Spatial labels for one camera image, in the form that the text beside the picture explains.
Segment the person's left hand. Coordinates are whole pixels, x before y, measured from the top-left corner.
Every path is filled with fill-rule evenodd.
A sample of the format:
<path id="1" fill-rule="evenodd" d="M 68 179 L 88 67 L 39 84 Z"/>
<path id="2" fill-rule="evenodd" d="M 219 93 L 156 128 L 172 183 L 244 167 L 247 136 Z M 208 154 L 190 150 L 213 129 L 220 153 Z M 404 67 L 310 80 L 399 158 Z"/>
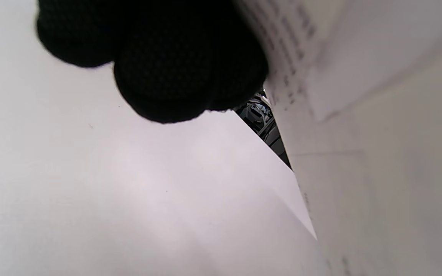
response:
<path id="1" fill-rule="evenodd" d="M 236 108 L 269 65 L 231 0 L 39 0 L 36 31 L 54 57 L 113 63 L 116 86 L 147 120 L 178 123 Z"/>

